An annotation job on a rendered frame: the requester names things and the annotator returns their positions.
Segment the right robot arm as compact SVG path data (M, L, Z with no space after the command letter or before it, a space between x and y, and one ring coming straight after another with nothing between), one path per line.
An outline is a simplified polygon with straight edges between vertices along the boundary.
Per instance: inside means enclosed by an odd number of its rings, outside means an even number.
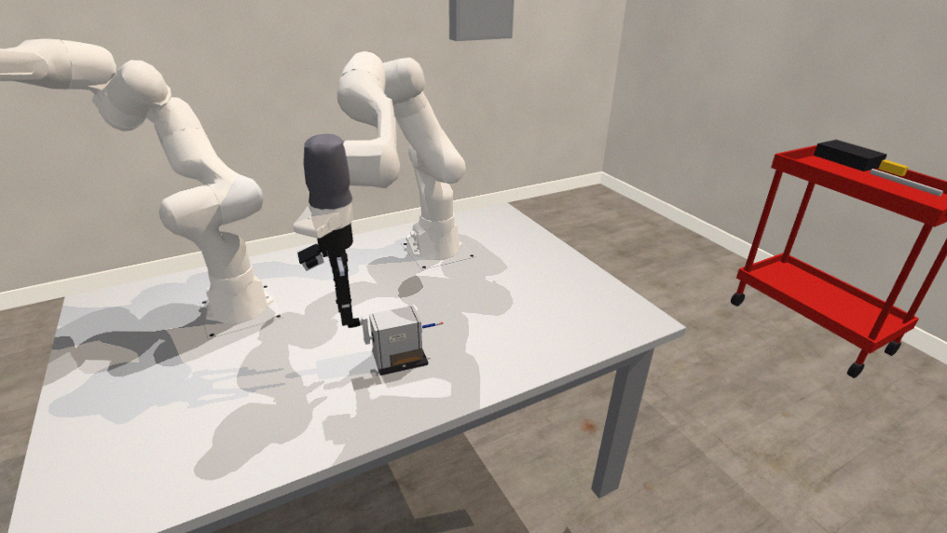
M254 275L244 240L219 231L220 225L258 212L262 189L215 154L188 103L171 99L170 88L152 65L130 60L117 69L105 48L34 39L0 48L0 81L91 90L104 121L117 130L135 130L146 119L153 122L172 169L204 184L163 199L159 217L173 234L193 241L202 252L211 283L206 288L206 320L249 321L273 302Z

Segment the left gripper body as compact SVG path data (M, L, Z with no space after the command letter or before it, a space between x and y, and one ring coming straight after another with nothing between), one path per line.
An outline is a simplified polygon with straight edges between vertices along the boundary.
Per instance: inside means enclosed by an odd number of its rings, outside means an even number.
M343 267L345 265L344 251L353 243L351 223L343 228L334 230L319 239L318 246L323 251L331 252L335 268L338 268L337 257L341 257Z

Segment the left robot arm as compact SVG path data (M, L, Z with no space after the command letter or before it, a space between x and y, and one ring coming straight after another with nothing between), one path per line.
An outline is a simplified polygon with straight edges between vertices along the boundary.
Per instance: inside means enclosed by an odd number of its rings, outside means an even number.
M450 184L462 178L465 161L440 127L424 86L423 71L411 58L382 63L370 52L352 57L340 77L337 102L351 119L376 127L378 138L345 141L326 133L306 140L309 205L293 224L295 233L319 239L349 225L354 220L350 185L387 188L398 179L396 118L410 143L419 186L419 221L406 236L412 254L443 260L459 251Z

